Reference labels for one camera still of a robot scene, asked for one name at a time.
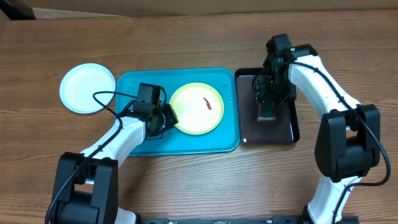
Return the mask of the light blue plate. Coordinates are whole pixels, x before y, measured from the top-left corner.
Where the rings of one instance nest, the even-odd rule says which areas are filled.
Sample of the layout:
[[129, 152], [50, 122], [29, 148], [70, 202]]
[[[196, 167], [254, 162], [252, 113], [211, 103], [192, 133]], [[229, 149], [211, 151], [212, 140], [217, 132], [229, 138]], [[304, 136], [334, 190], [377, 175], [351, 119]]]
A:
[[106, 67], [97, 63], [84, 63], [66, 73], [60, 84], [59, 94], [62, 103], [69, 110], [90, 114], [103, 109], [103, 106], [94, 100], [94, 93], [110, 91], [96, 95], [100, 103], [108, 105], [115, 90], [116, 81]]

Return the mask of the green scrubbing sponge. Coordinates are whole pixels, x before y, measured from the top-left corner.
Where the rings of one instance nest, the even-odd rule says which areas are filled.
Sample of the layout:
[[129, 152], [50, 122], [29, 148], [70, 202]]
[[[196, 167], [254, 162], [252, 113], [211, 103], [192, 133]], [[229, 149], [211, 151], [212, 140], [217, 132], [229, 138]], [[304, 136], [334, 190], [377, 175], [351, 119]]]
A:
[[274, 105], [270, 99], [265, 99], [259, 102], [259, 117], [258, 120], [265, 121], [275, 119]]

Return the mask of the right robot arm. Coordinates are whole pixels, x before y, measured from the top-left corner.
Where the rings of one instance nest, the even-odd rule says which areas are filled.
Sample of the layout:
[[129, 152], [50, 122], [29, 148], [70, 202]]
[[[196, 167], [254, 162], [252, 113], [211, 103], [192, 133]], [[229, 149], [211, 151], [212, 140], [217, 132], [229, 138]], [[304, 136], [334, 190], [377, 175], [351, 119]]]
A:
[[387, 159], [380, 143], [380, 112], [347, 94], [310, 44], [293, 46], [287, 34], [279, 34], [266, 49], [267, 58], [252, 81], [259, 116], [274, 116], [277, 105], [295, 100], [300, 90], [321, 119], [315, 144], [320, 181], [300, 222], [342, 223], [343, 207], [355, 187], [380, 186], [390, 178], [391, 165], [386, 161], [385, 178], [362, 182], [380, 159]]

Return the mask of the yellow plate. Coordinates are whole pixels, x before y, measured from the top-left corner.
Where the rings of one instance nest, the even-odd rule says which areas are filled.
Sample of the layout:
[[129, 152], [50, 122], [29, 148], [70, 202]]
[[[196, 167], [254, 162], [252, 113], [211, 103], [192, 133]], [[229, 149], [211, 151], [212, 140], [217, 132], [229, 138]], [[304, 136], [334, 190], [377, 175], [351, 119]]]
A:
[[220, 93], [206, 83], [188, 83], [178, 88], [169, 104], [177, 115], [177, 129], [201, 135], [214, 130], [224, 115], [224, 101]]

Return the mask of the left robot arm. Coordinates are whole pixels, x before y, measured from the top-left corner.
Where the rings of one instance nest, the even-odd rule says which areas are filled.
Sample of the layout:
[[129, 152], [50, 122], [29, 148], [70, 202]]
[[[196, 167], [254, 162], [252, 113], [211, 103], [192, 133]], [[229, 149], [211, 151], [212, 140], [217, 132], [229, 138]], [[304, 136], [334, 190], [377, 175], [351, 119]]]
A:
[[148, 83], [115, 117], [94, 145], [60, 157], [46, 223], [137, 222], [136, 213], [119, 207], [118, 170], [134, 148], [162, 139], [178, 120], [164, 87]]

